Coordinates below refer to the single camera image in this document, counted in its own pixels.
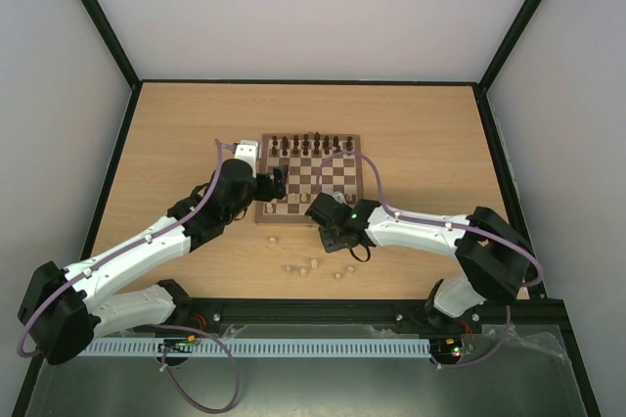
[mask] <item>table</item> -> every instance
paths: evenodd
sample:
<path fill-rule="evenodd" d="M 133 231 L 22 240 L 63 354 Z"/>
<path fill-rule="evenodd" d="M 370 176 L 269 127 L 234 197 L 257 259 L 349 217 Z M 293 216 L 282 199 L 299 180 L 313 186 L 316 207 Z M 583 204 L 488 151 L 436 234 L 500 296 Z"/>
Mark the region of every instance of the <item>table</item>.
<path fill-rule="evenodd" d="M 214 138 L 306 131 L 361 135 L 392 206 L 439 214 L 487 206 L 505 216 L 469 86 L 145 83 L 94 253 L 141 231 L 206 182 Z M 365 197 L 376 199 L 366 167 L 364 186 Z M 126 291 L 173 278 L 193 297 L 408 300 L 426 298 L 437 280 L 460 270 L 454 259 L 405 248 L 376 248 L 370 262 L 358 263 L 348 252 L 325 254 L 316 229 L 260 226 L 253 218 Z M 286 272 L 311 258 L 320 265 L 306 277 Z M 355 272 L 335 280 L 348 265 Z"/>

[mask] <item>white wall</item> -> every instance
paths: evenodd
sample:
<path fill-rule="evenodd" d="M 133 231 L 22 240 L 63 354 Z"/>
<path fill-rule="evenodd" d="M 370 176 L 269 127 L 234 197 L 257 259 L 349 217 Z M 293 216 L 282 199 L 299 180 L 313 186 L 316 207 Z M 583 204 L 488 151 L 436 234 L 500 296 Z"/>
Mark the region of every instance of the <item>white wall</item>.
<path fill-rule="evenodd" d="M 79 259 L 129 89 L 79 0 L 0 0 L 0 415 L 38 265 Z"/>
<path fill-rule="evenodd" d="M 143 78 L 479 80 L 523 0 L 100 0 Z"/>
<path fill-rule="evenodd" d="M 490 92 L 549 293 L 624 415 L 626 2 L 545 0 Z"/>

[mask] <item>chessboard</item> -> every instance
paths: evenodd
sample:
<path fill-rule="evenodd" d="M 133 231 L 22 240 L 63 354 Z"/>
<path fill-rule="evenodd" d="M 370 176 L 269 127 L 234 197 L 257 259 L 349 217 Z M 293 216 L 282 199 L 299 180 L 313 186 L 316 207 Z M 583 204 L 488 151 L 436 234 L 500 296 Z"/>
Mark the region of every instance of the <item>chessboard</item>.
<path fill-rule="evenodd" d="M 359 135 L 320 133 L 267 133 L 261 143 L 259 171 L 272 173 L 274 167 L 289 166 L 287 195 L 282 200 L 257 202 L 254 220 L 258 224 L 306 224 L 304 214 L 320 192 L 341 192 L 354 207 L 363 198 L 361 160 L 342 155 L 322 167 L 320 185 L 316 178 L 324 158 L 340 150 L 361 151 Z"/>

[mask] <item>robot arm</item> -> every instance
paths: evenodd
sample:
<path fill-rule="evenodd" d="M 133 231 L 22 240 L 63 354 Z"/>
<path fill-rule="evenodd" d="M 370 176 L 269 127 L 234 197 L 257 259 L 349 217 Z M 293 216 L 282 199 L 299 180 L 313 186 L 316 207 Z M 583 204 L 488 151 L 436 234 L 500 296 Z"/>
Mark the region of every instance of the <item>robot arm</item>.
<path fill-rule="evenodd" d="M 201 191 L 210 182 L 196 187 L 156 223 L 105 253 L 64 269 L 47 262 L 35 270 L 19 311 L 24 325 L 63 284 L 82 275 L 41 313 L 30 330 L 50 364 L 68 361 L 97 337 L 143 324 L 182 324 L 187 319 L 191 301 L 173 280 L 158 282 L 141 292 L 115 293 L 158 265 L 221 235 L 252 201 L 269 202 L 285 196 L 286 167 L 274 169 L 273 177 L 256 173 L 256 141 L 242 140 L 234 152 L 232 159 L 222 163 L 214 189 L 202 206 Z M 201 208 L 189 217 L 196 207 Z M 166 232 L 157 236 L 163 229 Z M 139 246 L 130 249 L 138 242 Z M 107 263 L 95 267 L 114 254 Z"/>
<path fill-rule="evenodd" d="M 456 259 L 462 273 L 437 282 L 427 302 L 448 317 L 459 317 L 484 301 L 500 304 L 515 301 L 528 260 L 485 237 L 460 229 L 478 227 L 529 250 L 527 241 L 495 211 L 479 207 L 471 215 L 454 216 L 396 208 L 391 211 L 393 216 L 379 202 L 371 200 L 361 200 L 352 208 L 342 194 L 334 193 L 319 194 L 306 215 L 320 225 L 320 237 L 327 253 L 349 249 L 356 257 L 352 250 L 360 245 L 369 259 L 370 248 L 402 246 Z M 407 218 L 418 218 L 425 223 Z"/>

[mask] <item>gray floor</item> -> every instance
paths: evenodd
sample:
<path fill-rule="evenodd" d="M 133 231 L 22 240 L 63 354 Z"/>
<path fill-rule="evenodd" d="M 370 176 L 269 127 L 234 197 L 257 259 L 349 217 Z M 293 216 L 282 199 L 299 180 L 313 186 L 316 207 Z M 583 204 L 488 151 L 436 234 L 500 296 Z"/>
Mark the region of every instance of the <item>gray floor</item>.
<path fill-rule="evenodd" d="M 528 340 L 513 341 L 492 360 L 465 370 L 438 371 L 424 359 L 240 359 L 244 392 L 227 415 L 585 415 L 568 360 L 558 357 L 558 341 L 537 332 L 527 330 Z M 233 374 L 225 358 L 192 358 L 175 373 L 205 405 L 222 406 L 231 396 Z M 42 370 L 27 415 L 201 414 L 151 358 L 78 357 Z"/>

